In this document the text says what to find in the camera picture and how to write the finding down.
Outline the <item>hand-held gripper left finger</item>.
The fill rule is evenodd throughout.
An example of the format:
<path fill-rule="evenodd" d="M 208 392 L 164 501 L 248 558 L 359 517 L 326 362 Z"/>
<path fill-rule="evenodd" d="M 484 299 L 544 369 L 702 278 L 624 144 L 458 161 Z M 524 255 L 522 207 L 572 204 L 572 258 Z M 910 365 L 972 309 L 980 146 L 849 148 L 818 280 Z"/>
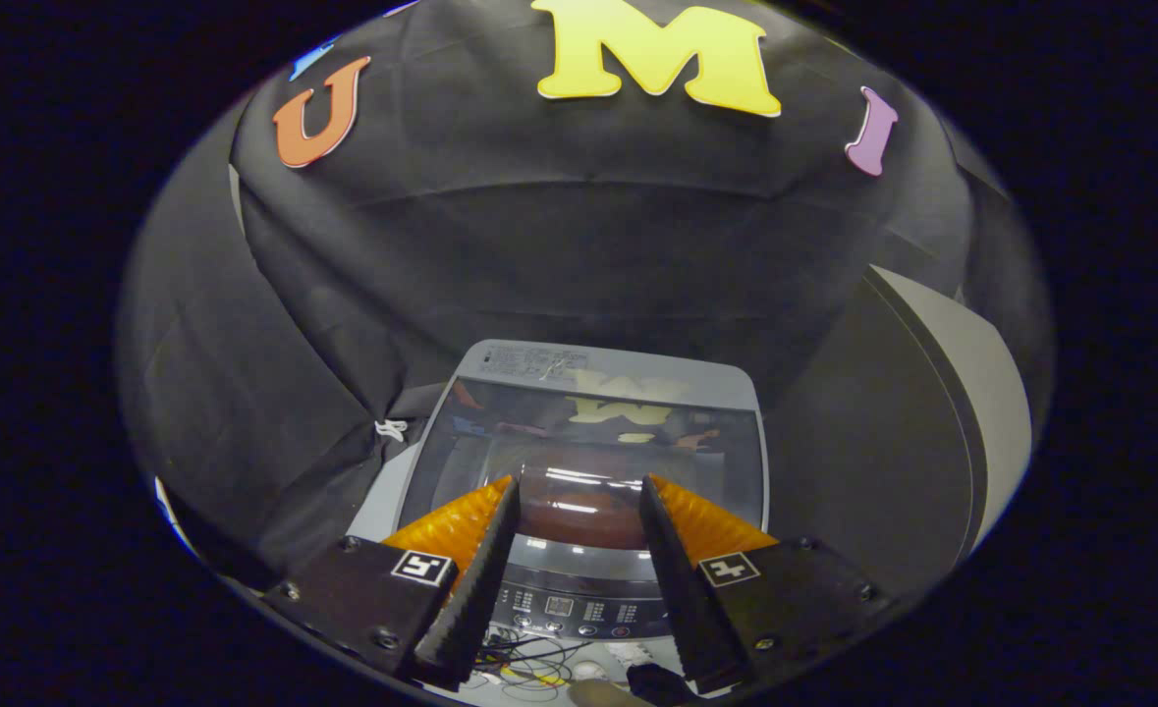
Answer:
<path fill-rule="evenodd" d="M 459 688 L 494 612 L 519 520 L 519 483 L 506 476 L 386 540 L 349 533 L 264 603 L 378 675 Z"/>

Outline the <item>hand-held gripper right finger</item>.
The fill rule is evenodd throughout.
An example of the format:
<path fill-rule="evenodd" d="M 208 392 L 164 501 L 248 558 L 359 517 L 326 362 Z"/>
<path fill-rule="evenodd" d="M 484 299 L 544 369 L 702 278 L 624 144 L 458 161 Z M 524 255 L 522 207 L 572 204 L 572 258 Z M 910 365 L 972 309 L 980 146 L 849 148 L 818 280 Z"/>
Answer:
<path fill-rule="evenodd" d="M 638 514 L 686 679 L 752 694 L 794 679 L 896 614 L 894 596 L 811 537 L 776 540 L 651 474 Z"/>

